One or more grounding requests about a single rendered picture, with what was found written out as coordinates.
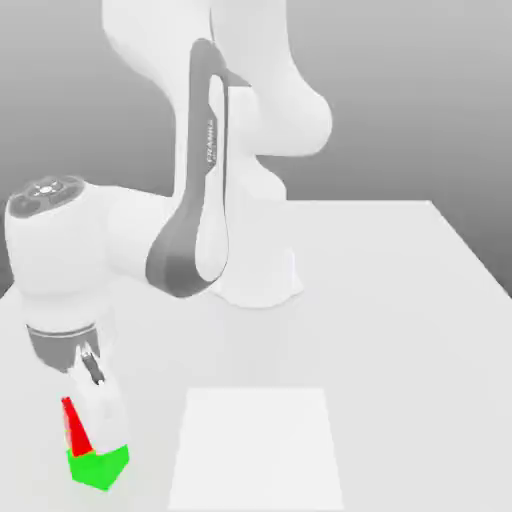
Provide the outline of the small red cube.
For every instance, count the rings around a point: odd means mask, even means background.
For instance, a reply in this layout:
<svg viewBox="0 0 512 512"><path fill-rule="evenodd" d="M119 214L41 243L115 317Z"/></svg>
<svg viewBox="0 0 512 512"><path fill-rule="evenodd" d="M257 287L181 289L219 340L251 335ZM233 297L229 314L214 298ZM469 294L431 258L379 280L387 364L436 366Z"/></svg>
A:
<svg viewBox="0 0 512 512"><path fill-rule="evenodd" d="M80 457L93 452L93 447L84 425L70 397L61 399L64 415L66 439L74 457Z"/></svg>

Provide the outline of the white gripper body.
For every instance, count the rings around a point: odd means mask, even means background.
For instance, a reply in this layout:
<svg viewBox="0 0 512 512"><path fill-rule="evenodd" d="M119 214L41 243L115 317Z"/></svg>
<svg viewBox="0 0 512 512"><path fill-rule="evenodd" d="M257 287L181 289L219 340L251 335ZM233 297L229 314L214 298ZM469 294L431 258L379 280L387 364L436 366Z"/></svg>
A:
<svg viewBox="0 0 512 512"><path fill-rule="evenodd" d="M119 383L109 367L96 359L103 378L93 380L81 353L68 371L71 398L92 447L106 454L128 444L129 429L125 404Z"/></svg>

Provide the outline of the small green cube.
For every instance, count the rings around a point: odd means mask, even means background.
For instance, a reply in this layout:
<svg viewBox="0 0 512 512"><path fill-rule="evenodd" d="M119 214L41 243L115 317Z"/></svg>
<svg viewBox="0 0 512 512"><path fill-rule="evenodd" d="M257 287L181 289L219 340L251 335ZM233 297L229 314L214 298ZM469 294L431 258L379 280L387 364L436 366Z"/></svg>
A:
<svg viewBox="0 0 512 512"><path fill-rule="evenodd" d="M130 460L127 445L105 454L74 456L71 449L66 454L73 480L102 491L111 488Z"/></svg>

